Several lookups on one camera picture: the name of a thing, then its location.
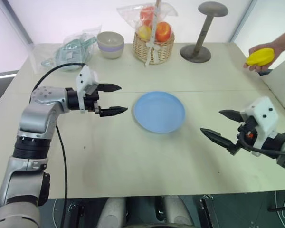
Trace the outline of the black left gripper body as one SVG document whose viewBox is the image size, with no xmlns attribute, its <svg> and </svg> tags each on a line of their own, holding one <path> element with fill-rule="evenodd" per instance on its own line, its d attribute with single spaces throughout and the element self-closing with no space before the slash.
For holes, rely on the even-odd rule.
<svg viewBox="0 0 285 228">
<path fill-rule="evenodd" d="M 98 105 L 99 93 L 94 91 L 92 94 L 86 94 L 84 97 L 85 110 L 94 112 L 96 114 L 101 113 L 101 107 Z"/>
</svg>

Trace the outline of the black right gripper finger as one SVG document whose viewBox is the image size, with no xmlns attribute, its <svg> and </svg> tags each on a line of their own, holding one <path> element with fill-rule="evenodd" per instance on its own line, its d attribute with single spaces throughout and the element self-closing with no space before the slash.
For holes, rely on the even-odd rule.
<svg viewBox="0 0 285 228">
<path fill-rule="evenodd" d="M 220 133 L 206 128 L 200 128 L 200 130 L 208 139 L 225 148 L 231 155 L 235 155 L 240 150 L 238 144 L 234 144 L 231 140 L 222 137 Z"/>
<path fill-rule="evenodd" d="M 242 123 L 244 120 L 241 116 L 241 113 L 239 111 L 235 111 L 235 110 L 220 110 L 219 111 L 220 114 L 222 114 L 223 116 L 227 117 L 228 119 L 238 122 L 238 123 Z"/>
</svg>

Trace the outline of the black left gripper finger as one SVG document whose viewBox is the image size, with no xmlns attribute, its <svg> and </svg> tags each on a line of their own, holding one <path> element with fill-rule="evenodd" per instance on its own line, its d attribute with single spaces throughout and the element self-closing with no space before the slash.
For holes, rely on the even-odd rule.
<svg viewBox="0 0 285 228">
<path fill-rule="evenodd" d="M 115 85 L 115 84 L 99 84 L 98 85 L 98 91 L 101 91 L 101 92 L 114 92 L 114 91 L 117 91 L 117 90 L 121 90 L 122 88 L 118 85 Z"/>
<path fill-rule="evenodd" d="M 99 116 L 100 117 L 115 116 L 115 115 L 124 113 L 127 110 L 128 110 L 128 108 L 121 107 L 121 106 L 113 106 L 113 107 L 109 107 L 107 109 L 99 108 Z"/>
</svg>

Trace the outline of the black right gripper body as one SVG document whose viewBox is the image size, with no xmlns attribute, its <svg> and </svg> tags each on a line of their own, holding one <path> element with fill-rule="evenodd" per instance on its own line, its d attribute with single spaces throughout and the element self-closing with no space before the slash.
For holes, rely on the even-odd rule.
<svg viewBox="0 0 285 228">
<path fill-rule="evenodd" d="M 239 134 L 237 135 L 238 138 L 238 145 L 247 150 L 252 152 L 257 152 L 258 149 L 254 147 L 256 142 L 258 133 L 256 131 L 256 127 L 258 126 L 257 121 L 253 116 L 249 116 L 239 127 L 238 131 Z"/>
</svg>

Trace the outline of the person's bare hand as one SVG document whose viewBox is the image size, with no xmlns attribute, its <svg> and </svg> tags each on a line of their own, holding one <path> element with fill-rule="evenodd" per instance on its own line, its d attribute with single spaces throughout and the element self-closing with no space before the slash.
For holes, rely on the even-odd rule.
<svg viewBox="0 0 285 228">
<path fill-rule="evenodd" d="M 243 68 L 248 68 L 249 71 L 255 71 L 257 73 L 260 72 L 265 72 L 269 69 L 269 67 L 276 61 L 276 59 L 280 56 L 280 54 L 283 52 L 283 49 L 281 47 L 279 47 L 278 44 L 276 44 L 275 42 L 270 42 L 270 43 L 264 43 L 264 44 L 260 44 L 257 46 L 252 47 L 249 50 L 249 54 L 251 55 L 252 53 L 258 51 L 259 49 L 263 49 L 263 48 L 271 48 L 274 50 L 274 58 L 271 62 L 267 63 L 266 65 L 263 66 L 258 66 L 258 65 L 247 65 L 246 63 L 243 65 Z"/>
</svg>

